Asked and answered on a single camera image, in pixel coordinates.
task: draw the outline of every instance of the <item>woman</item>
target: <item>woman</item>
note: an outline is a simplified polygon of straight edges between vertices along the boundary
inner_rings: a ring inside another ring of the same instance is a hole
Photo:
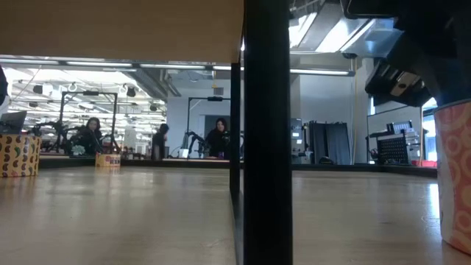
[[[169,130],[167,124],[161,124],[158,132],[152,137],[152,160],[162,160],[165,157],[165,142]]]
[[[227,140],[224,139],[224,135],[227,132],[227,122],[224,118],[216,120],[216,128],[212,129],[208,136],[206,136],[206,142],[210,145],[209,156],[212,158],[227,158],[229,155],[227,149]]]
[[[77,134],[79,140],[75,145],[80,145],[85,148],[85,154],[95,155],[96,151],[102,149],[100,138],[102,132],[100,131],[100,120],[98,118],[90,118],[87,125],[79,130]]]

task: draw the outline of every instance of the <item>wooden floor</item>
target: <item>wooden floor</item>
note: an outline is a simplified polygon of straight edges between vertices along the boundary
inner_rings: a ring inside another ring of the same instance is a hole
[[[0,264],[235,264],[228,171],[123,167],[0,179]],[[424,177],[295,172],[296,265],[470,265]]]
[[[0,179],[0,264],[235,264],[226,171],[41,170]]]

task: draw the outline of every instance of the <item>monitor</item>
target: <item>monitor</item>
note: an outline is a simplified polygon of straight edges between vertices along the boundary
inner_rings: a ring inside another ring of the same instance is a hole
[[[0,117],[0,134],[21,134],[25,119],[26,111],[2,114]]]

